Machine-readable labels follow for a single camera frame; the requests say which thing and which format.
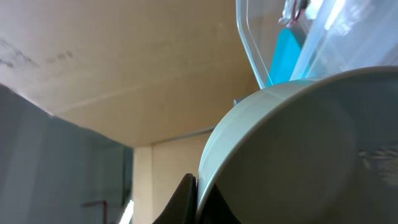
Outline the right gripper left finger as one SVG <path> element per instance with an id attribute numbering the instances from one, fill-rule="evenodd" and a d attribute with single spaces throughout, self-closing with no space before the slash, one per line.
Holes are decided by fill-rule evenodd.
<path id="1" fill-rule="evenodd" d="M 153 224 L 194 224 L 196 202 L 196 178 L 187 173 Z"/>

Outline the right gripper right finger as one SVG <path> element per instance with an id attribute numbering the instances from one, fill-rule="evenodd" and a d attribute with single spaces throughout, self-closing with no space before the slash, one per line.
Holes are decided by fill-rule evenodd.
<path id="1" fill-rule="evenodd" d="M 241 224 L 229 209 L 217 185 L 214 185 L 203 208 L 200 224 Z"/>

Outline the grey bowl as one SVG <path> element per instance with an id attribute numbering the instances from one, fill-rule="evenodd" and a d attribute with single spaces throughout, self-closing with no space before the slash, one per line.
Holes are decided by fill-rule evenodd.
<path id="1" fill-rule="evenodd" d="M 296 80 L 243 99 L 199 165 L 241 223 L 396 223 L 397 68 Z"/>

